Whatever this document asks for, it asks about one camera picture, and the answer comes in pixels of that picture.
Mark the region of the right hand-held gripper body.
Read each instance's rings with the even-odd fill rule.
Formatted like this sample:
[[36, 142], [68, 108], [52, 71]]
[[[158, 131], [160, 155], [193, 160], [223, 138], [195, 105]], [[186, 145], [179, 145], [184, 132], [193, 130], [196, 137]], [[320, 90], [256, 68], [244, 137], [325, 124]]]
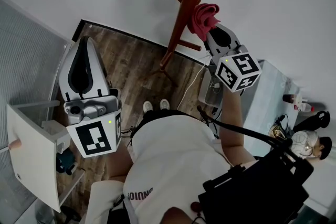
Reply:
[[252, 87], [262, 69], [247, 48], [239, 45], [224, 55], [211, 55], [209, 72], [215, 83], [225, 86], [230, 92], [237, 92]]

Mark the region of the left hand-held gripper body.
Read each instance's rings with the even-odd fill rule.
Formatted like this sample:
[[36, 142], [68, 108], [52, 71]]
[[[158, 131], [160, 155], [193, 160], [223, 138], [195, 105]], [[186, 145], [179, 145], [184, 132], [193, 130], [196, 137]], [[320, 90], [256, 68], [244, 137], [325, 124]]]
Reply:
[[121, 142], [121, 91], [110, 95], [64, 104], [68, 116], [67, 131], [82, 157], [116, 152]]

